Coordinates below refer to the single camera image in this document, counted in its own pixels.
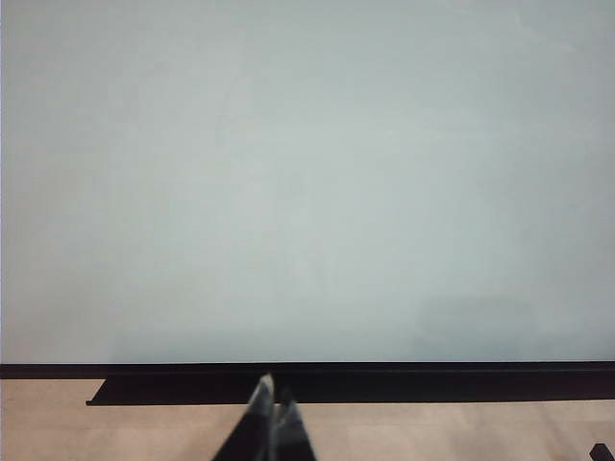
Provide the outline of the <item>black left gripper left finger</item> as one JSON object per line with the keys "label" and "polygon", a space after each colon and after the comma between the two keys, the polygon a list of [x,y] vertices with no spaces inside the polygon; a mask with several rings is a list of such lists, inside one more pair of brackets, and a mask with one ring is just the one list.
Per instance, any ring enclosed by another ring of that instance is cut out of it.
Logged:
{"label": "black left gripper left finger", "polygon": [[259,379],[244,413],[214,455],[214,461],[269,459],[274,397],[273,377],[266,374]]}

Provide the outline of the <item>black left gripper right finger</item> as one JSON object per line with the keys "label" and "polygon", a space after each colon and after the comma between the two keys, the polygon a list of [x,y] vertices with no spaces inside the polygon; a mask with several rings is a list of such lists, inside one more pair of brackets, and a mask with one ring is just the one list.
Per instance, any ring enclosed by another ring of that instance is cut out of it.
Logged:
{"label": "black left gripper right finger", "polygon": [[275,459],[316,461],[298,402],[288,388],[283,389],[275,419]]}

